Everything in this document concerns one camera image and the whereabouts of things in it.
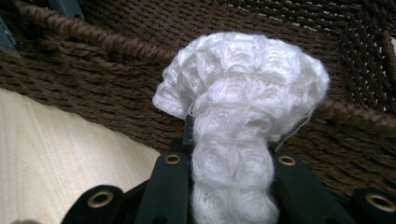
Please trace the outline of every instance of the metal grommet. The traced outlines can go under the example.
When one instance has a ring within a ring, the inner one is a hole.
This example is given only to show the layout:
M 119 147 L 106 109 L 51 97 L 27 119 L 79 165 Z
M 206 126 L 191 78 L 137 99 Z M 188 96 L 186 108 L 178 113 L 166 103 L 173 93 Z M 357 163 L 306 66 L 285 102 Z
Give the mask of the metal grommet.
M 180 161 L 181 161 L 181 158 L 175 154 L 165 157 L 165 162 L 168 164 L 176 164 L 176 163 L 179 163 Z
M 387 199 L 382 195 L 376 193 L 368 193 L 366 195 L 366 200 L 370 205 L 384 212 L 389 212 L 389 213 L 396 212 L 395 203 L 393 203 L 391 200 Z
M 110 190 L 102 190 L 93 194 L 90 199 L 88 199 L 88 206 L 92 208 L 103 207 L 113 200 L 113 192 Z
M 288 156 L 281 156 L 277 160 L 284 165 L 295 165 L 296 164 L 296 160 L 293 159 L 292 157 L 288 157 Z

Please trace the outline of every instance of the wooden surface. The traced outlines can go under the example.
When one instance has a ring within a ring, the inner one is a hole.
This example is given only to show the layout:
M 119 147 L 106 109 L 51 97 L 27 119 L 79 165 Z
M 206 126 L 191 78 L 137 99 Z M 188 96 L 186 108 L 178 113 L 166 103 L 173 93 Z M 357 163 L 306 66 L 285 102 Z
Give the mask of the wooden surface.
M 87 189 L 124 191 L 159 153 L 121 133 L 0 89 L 0 224 L 60 223 Z

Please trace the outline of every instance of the wicker basket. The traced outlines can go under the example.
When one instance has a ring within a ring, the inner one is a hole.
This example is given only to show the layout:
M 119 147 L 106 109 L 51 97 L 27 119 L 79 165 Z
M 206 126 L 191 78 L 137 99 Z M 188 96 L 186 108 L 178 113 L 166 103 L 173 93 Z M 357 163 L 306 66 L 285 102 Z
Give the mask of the wicker basket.
M 328 99 L 282 150 L 342 195 L 369 186 L 396 194 L 393 0 L 86 0 L 87 21 L 28 2 L 0 2 L 22 44 L 21 60 L 0 52 L 1 88 L 165 151 L 183 121 L 151 97 L 179 49 L 220 31 L 280 38 L 321 59 L 332 79 Z

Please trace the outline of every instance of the woven basket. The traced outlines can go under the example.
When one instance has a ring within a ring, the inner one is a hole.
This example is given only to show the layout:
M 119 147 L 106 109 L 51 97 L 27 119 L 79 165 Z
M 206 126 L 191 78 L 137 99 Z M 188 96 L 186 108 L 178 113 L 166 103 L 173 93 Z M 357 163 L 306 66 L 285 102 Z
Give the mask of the woven basket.
M 86 0 L 86 21 L 46 9 L 47 1 L 3 2 L 22 59 L 0 52 L 1 88 L 159 151 L 183 132 L 182 120 L 151 103 L 178 50 L 223 31 L 298 45 L 324 62 L 332 83 L 328 99 L 282 150 L 341 195 L 364 187 L 396 194 L 393 0 Z

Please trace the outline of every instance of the white knitted fabric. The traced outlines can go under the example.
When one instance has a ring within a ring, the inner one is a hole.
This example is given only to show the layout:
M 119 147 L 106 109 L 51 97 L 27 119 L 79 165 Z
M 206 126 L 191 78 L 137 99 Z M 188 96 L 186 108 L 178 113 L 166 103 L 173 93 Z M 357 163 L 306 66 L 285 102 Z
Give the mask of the white knitted fabric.
M 267 141 L 309 117 L 328 84 L 319 60 L 264 35 L 201 36 L 178 53 L 153 103 L 194 116 L 197 223 L 276 223 Z

